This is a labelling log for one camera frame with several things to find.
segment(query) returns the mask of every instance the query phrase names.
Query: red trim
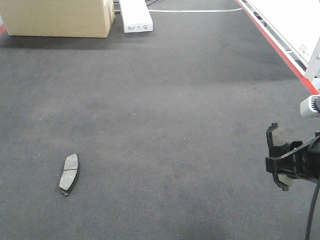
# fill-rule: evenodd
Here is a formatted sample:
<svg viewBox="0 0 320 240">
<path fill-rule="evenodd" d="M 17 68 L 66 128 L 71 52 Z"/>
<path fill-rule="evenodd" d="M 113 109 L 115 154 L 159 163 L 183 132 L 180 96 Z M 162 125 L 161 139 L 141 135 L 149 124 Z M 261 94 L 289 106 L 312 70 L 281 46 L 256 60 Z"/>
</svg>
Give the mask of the red trim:
<svg viewBox="0 0 320 240">
<path fill-rule="evenodd" d="M 5 25 L 1 25 L 0 26 L 0 36 L 6 31 L 6 26 Z"/>
<path fill-rule="evenodd" d="M 243 6 L 242 0 L 236 0 L 241 6 Z M 292 70 L 292 72 L 297 76 L 297 78 L 302 82 L 302 84 L 309 90 L 312 95 L 318 95 L 318 90 L 311 84 L 311 82 L 302 75 L 302 73 L 293 65 L 293 63 L 287 58 L 287 56 L 281 51 L 281 49 L 276 45 L 276 43 L 268 36 L 266 31 L 257 23 L 257 20 L 253 18 L 250 13 L 243 8 L 249 18 L 254 22 L 263 36 L 267 39 L 270 45 L 275 49 L 275 51 L 280 55 L 280 57 L 284 60 L 284 62 L 288 65 L 288 67 Z"/>
</svg>

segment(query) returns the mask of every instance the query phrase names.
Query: gray carpet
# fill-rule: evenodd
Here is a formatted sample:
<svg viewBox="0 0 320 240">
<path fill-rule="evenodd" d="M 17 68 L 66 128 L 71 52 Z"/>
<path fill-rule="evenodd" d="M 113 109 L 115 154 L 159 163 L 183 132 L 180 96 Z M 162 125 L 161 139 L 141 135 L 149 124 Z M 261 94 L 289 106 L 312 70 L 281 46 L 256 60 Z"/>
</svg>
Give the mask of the gray carpet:
<svg viewBox="0 0 320 240">
<path fill-rule="evenodd" d="M 312 138 L 308 91 L 244 11 L 151 16 L 154 32 L 124 34 L 117 15 L 107 39 L 0 36 L 0 239 L 304 239 L 316 185 L 273 183 L 265 131 Z"/>
</svg>

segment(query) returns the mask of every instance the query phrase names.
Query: white equipment cabinet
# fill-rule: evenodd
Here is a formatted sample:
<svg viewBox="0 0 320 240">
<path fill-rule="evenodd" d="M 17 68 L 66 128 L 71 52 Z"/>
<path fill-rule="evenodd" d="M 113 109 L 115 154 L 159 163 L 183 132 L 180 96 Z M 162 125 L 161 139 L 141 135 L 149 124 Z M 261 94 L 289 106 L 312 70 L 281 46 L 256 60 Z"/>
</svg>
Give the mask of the white equipment cabinet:
<svg viewBox="0 0 320 240">
<path fill-rule="evenodd" d="M 236 0 L 295 75 L 320 92 L 320 0 Z"/>
</svg>

